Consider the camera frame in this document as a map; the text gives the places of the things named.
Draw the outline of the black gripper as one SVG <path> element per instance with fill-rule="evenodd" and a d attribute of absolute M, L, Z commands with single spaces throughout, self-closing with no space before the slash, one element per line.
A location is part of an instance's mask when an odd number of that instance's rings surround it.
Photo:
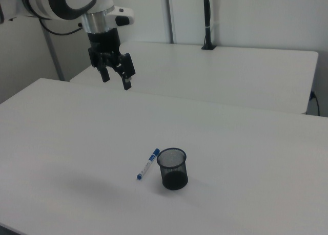
<path fill-rule="evenodd" d="M 88 33 L 91 47 L 88 49 L 91 66 L 97 68 L 103 82 L 108 82 L 110 76 L 102 54 L 109 56 L 111 63 L 117 63 L 114 71 L 122 79 L 124 90 L 132 87 L 131 78 L 135 75 L 132 58 L 129 53 L 122 54 L 119 51 L 120 39 L 117 28 L 103 33 Z"/>

